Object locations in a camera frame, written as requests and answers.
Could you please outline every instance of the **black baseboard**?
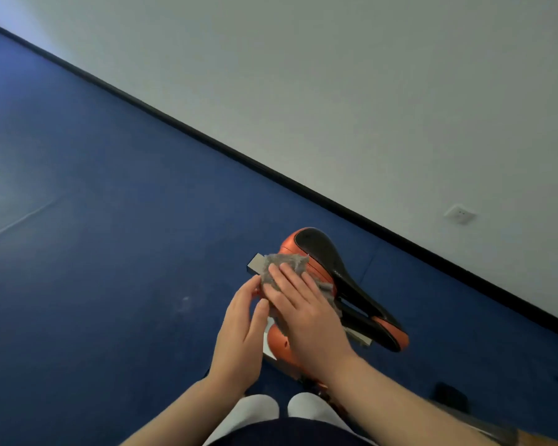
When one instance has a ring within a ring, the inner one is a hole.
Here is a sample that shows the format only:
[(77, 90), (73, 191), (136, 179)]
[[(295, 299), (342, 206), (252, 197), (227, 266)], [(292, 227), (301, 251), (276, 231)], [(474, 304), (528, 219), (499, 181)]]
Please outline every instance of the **black baseboard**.
[(447, 275), (450, 275), (453, 278), (461, 281), (465, 285), (470, 286), (471, 288), (481, 292), (482, 294), (490, 297), (491, 299), (496, 300), (500, 304), (504, 305), (505, 307), (510, 308), (511, 310), (520, 313), (521, 315), (525, 316), (526, 318), (530, 319), (533, 322), (538, 323), (542, 327), (545, 327), (555, 333), (558, 334), (558, 318), (556, 316), (551, 315), (543, 311), (542, 309), (532, 305), (525, 300), (515, 296), (514, 294), (503, 290), (502, 288), (484, 280), (481, 277), (476, 276), (475, 274), (469, 272), (466, 269), (463, 269), (460, 266), (457, 266), (454, 263), (451, 263), (448, 260), (438, 256), (437, 254), (430, 252), (429, 250), (418, 246), (417, 244), (412, 243), (408, 239), (403, 238), (400, 235), (386, 229), (375, 222), (351, 211), (348, 208), (336, 203), (322, 194), (313, 191), (312, 189), (305, 187), (304, 185), (294, 181), (285, 175), (280, 174), (279, 172), (274, 171), (273, 169), (261, 164), (243, 153), (240, 153), (237, 150), (234, 150), (222, 142), (213, 139), (210, 136), (207, 136), (204, 133), (180, 122), (177, 119), (165, 114), (164, 112), (159, 111), (158, 109), (149, 106), (146, 103), (141, 102), (139, 99), (126, 94), (125, 92), (116, 89), (111, 84), (108, 84), (105, 81), (100, 80), (97, 77), (75, 67), (74, 65), (67, 63), (63, 59), (58, 58), (57, 56), (49, 53), (41, 48), (31, 44), (30, 42), (24, 40), (23, 38), (16, 36), (15, 34), (10, 33), (4, 28), (0, 27), (0, 33), (4, 36), (7, 36), (14, 41), (18, 42), (19, 44), (24, 45), (25, 47), (29, 48), (30, 50), (34, 51), (38, 55), (42, 56), (50, 60), (51, 62), (58, 64), (59, 66), (65, 68), (66, 70), (72, 72), (73, 74), (81, 77), (83, 80), (91, 82), (101, 89), (105, 89), (106, 91), (110, 92), (111, 94), (120, 97), (121, 99), (127, 101), (128, 103), (138, 107), (142, 111), (145, 111), (152, 116), (155, 116), (157, 119), (165, 122), (166, 124), (170, 125), (171, 127), (177, 128), (182, 133), (187, 134), (193, 137), (196, 140), (206, 144), (213, 149), (220, 151), (224, 155), (238, 161), (241, 164), (244, 164), (250, 169), (257, 171), (258, 173), (264, 175), (265, 177), (273, 180), (276, 183), (290, 189), (291, 191), (295, 192), (296, 194), (305, 197), (306, 199), (319, 204), (323, 208), (326, 208), (332, 213), (342, 217), (343, 219), (348, 220), (352, 224), (355, 224), (367, 232), (370, 232), (377, 236), (380, 239), (387, 241), (388, 243), (394, 245), (395, 247), (404, 250), (405, 252), (409, 253), (410, 255), (416, 257), (419, 260), (429, 264), (433, 268), (436, 268)]

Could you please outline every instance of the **white pants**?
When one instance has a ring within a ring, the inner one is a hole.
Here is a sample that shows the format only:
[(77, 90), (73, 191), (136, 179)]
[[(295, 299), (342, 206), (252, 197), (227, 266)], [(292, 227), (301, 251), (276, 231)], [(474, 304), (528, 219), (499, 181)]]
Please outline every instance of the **white pants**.
[[(287, 413), (289, 416), (296, 418), (324, 421), (359, 436), (345, 424), (345, 421), (339, 417), (330, 405), (312, 393), (300, 393), (292, 397), (287, 405)], [(241, 427), (277, 418), (279, 418), (279, 405), (277, 405), (277, 402), (272, 397), (264, 394), (255, 394), (242, 398), (225, 419), (221, 421), (221, 424), (217, 426), (209, 438), (207, 438), (203, 446)], [(374, 444), (363, 436), (359, 437), (370, 444)]]

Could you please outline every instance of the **person's left hand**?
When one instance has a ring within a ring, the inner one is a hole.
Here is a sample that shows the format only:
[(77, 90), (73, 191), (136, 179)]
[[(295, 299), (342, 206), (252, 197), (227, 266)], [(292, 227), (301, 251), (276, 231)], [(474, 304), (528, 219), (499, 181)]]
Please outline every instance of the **person's left hand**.
[(236, 397), (241, 397), (256, 382), (262, 366), (268, 300), (259, 300), (250, 321), (250, 302), (259, 285), (260, 276), (252, 277), (242, 285), (227, 307), (208, 375), (224, 390), (235, 391)]

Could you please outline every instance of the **forearm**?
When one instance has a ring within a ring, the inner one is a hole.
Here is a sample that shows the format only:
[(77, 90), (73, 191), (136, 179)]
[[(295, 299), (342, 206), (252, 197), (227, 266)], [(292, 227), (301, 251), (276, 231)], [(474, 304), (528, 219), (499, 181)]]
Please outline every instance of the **forearm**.
[(351, 357), (326, 379), (335, 398), (383, 446), (491, 446), (483, 435)]
[(196, 446), (231, 411), (240, 395), (205, 378), (196, 382), (122, 446)]

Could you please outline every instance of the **hand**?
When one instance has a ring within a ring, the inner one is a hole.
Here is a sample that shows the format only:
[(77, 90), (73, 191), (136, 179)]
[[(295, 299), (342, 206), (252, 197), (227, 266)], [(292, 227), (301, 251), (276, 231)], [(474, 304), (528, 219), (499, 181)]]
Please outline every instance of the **hand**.
[(328, 382), (337, 365), (357, 357), (335, 310), (306, 272), (298, 277), (287, 263), (269, 272), (281, 291), (265, 284), (263, 291), (283, 316), (291, 350), (305, 369)]
[(252, 277), (231, 300), (221, 330), (217, 335), (208, 379), (224, 391), (240, 398), (258, 379), (262, 365), (262, 341), (267, 326), (269, 303), (261, 299), (250, 321), (250, 302), (260, 285), (260, 276)]

